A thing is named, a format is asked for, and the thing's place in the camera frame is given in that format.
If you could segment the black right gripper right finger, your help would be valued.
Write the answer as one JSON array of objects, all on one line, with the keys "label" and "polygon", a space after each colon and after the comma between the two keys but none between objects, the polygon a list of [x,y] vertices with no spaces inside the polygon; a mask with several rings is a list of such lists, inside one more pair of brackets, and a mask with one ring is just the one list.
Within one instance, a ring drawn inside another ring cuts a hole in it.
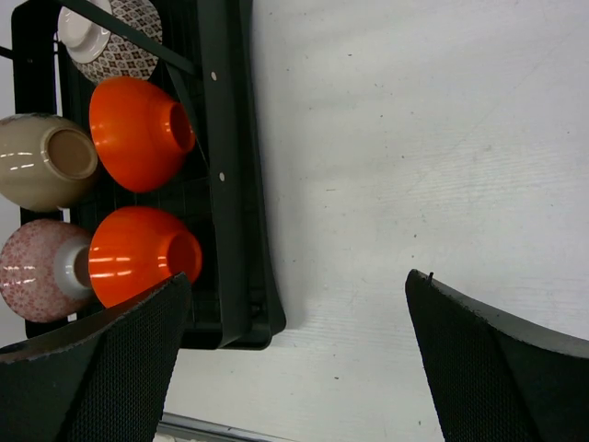
[{"label": "black right gripper right finger", "polygon": [[410,318],[447,441],[585,441],[588,342],[411,270]]}]

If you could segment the beige ceramic bowl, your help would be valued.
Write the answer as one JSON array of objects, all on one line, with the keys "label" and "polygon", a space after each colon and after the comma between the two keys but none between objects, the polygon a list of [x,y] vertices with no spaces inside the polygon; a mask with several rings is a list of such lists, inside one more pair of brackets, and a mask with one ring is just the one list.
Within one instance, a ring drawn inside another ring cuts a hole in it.
[{"label": "beige ceramic bowl", "polygon": [[97,150],[76,123],[45,113],[1,120],[1,194],[37,213],[70,208],[98,180]]}]

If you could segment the pink floral ceramic bowl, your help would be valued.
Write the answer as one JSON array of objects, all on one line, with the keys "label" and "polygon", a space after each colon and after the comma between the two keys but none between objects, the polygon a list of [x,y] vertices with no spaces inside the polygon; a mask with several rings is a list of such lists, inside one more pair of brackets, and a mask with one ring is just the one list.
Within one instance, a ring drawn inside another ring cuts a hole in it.
[{"label": "pink floral ceramic bowl", "polygon": [[67,318],[94,298],[88,272],[92,235],[82,227],[38,219],[17,229],[1,250],[1,295],[19,317]]}]

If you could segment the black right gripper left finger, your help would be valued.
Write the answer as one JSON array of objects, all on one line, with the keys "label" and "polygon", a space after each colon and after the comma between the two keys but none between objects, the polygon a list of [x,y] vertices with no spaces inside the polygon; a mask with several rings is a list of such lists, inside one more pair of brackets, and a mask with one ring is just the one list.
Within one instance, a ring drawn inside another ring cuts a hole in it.
[{"label": "black right gripper left finger", "polygon": [[180,273],[89,317],[1,350],[4,441],[151,441],[184,333]]}]

